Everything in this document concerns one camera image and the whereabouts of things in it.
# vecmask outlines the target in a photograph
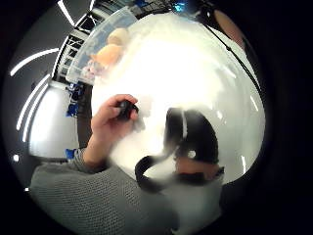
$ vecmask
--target white tabletop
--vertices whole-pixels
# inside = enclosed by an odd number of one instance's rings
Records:
[[[197,108],[212,124],[219,145],[224,183],[242,176],[261,147],[265,115],[250,78],[235,58],[201,24],[172,13],[149,15],[129,28],[131,41],[106,77],[96,77],[92,114],[110,96],[131,94],[146,128],[126,136],[112,151],[115,161],[135,179],[134,167],[162,149],[165,115],[170,107]],[[254,74],[245,52],[214,30]],[[174,171],[169,158],[145,175]]]

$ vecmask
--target white wall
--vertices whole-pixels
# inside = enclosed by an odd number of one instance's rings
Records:
[[[69,102],[65,86],[52,82],[33,118],[29,135],[29,153],[33,156],[64,159],[65,149],[78,145],[77,123],[66,117]]]

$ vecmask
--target ceiling light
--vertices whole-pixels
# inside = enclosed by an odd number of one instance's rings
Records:
[[[48,55],[48,54],[51,54],[51,53],[54,53],[54,52],[57,52],[59,51],[59,48],[54,48],[54,49],[50,49],[50,50],[45,50],[45,51],[42,51],[42,52],[38,52],[36,54],[33,54],[32,56],[29,56],[27,57],[26,59],[23,59],[21,62],[19,62],[11,71],[10,71],[10,76],[13,76],[20,68],[22,68],[24,65],[28,64],[29,62],[39,58],[39,57],[42,57],[42,56],[45,56],[45,55]]]
[[[66,18],[67,18],[67,20],[69,21],[69,23],[70,23],[72,26],[74,26],[75,23],[74,23],[74,21],[72,20],[71,16],[69,15],[69,12],[67,11],[67,8],[66,8],[66,6],[65,6],[65,4],[64,4],[64,2],[63,2],[63,0],[59,1],[59,2],[58,2],[58,5],[59,5],[59,7],[61,8],[63,14],[66,16]]]
[[[29,97],[27,98],[25,104],[22,107],[22,111],[20,113],[19,119],[18,119],[18,123],[17,123],[17,130],[20,130],[21,128],[21,123],[22,123],[22,119],[23,116],[25,114],[25,111],[32,99],[32,97],[36,94],[36,92],[38,91],[38,89],[42,86],[42,84],[50,77],[50,74],[47,74],[45,77],[42,78],[42,80],[38,83],[38,85],[33,89],[33,91],[30,93]]]
[[[82,22],[82,20],[85,19],[86,16],[87,16],[87,14],[84,14],[84,15],[78,20],[78,22],[76,22],[75,26],[78,26],[78,25]]]
[[[95,0],[91,0],[90,6],[89,6],[89,10],[90,10],[90,11],[93,9],[94,4],[95,4]]]
[[[28,117],[27,117],[27,120],[26,120],[26,124],[25,124],[25,128],[23,130],[23,135],[22,135],[22,141],[23,142],[26,142],[26,136],[27,136],[27,133],[28,133],[28,129],[29,129],[29,124],[30,124],[30,119],[32,117],[32,114],[40,100],[40,98],[42,97],[42,95],[44,94],[44,92],[46,91],[46,89],[48,88],[48,84],[46,84],[44,86],[44,88],[40,91],[40,93],[38,94],[37,98],[35,99],[35,101],[33,102],[33,105],[29,111],[29,114],[28,114]]]

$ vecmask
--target hand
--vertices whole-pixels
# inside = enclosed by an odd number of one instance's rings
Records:
[[[83,160],[88,166],[103,165],[112,145],[132,130],[134,120],[138,117],[135,110],[132,111],[129,121],[116,119],[120,111],[116,105],[122,100],[128,100],[132,104],[137,103],[137,99],[131,95],[115,95],[109,98],[91,119],[93,134],[83,154]]]
[[[207,180],[214,178],[219,170],[218,164],[206,164],[202,162],[196,162],[195,160],[184,158],[176,158],[176,172],[177,173],[204,173]]]
[[[187,157],[176,158],[176,172],[177,173],[197,173],[201,172],[198,162]]]
[[[133,129],[134,120],[138,117],[135,110],[132,111],[130,120],[127,122],[118,121],[116,119],[120,112],[120,108],[117,108],[116,105],[122,100],[128,100],[132,104],[138,102],[138,100],[131,95],[112,96],[100,107],[99,111],[91,119],[91,129],[97,141],[112,145]]]

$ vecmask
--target knitted sleeve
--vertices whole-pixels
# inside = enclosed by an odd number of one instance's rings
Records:
[[[39,166],[29,195],[76,234],[168,234],[177,219],[163,196],[146,194],[116,165],[89,168],[81,155]]]

